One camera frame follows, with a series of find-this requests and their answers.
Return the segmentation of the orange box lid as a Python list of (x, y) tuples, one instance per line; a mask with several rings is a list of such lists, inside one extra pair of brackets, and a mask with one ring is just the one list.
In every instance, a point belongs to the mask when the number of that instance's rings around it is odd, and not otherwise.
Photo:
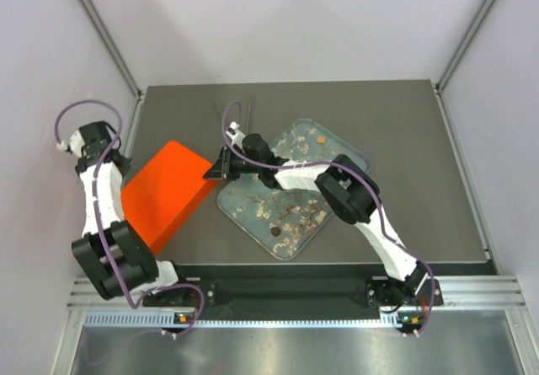
[(121, 201), (125, 219), (149, 249), (156, 225), (158, 197), (178, 187), (200, 188), (210, 181), (203, 175), (211, 166), (212, 163), (199, 154), (170, 141), (124, 186)]

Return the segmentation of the silver metal tongs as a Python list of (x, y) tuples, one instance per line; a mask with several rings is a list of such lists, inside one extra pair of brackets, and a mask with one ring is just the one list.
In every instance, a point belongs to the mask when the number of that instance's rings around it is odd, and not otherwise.
[[(237, 99), (239, 105), (233, 105), (227, 112), (227, 116), (225, 117), (226, 122), (230, 123), (236, 121), (244, 133), (250, 133), (252, 130), (252, 116), (255, 100), (256, 96), (254, 94), (249, 94), (242, 99)], [(211, 101), (211, 109), (216, 113), (219, 122), (221, 122), (229, 103), (229, 100), (223, 99), (214, 99)]]

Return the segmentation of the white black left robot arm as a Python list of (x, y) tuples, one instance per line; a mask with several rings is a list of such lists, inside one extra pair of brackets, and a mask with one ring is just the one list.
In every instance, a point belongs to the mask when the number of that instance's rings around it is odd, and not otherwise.
[(109, 149), (116, 131), (106, 121), (78, 128), (68, 142), (68, 150), (77, 156), (75, 171), (83, 183), (86, 219), (82, 237), (72, 242), (72, 254), (84, 274), (104, 299), (124, 295), (108, 261), (115, 258), (128, 292), (158, 292), (172, 304), (185, 303), (191, 285), (179, 276), (170, 261), (158, 261), (135, 229), (126, 221), (120, 193), (130, 159), (117, 146)]

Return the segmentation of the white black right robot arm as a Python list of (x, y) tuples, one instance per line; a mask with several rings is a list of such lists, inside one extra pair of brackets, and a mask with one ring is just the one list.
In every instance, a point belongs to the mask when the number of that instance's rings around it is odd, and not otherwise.
[(381, 259), (396, 305), (414, 303), (425, 290), (435, 300), (435, 279), (428, 263), (408, 249), (390, 224), (377, 184), (353, 160), (297, 162), (276, 155), (259, 134), (227, 130), (225, 145), (205, 179), (236, 180), (256, 174), (272, 190), (320, 194), (334, 214), (357, 228)]

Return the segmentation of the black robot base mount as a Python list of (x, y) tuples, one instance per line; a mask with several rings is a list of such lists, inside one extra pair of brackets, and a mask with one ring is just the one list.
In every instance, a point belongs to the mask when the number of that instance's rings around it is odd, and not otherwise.
[(343, 303), (354, 308), (439, 307), (440, 283), (424, 267), (409, 280), (391, 279), (380, 264), (183, 265), (180, 280), (198, 286), (211, 308), (238, 302)]

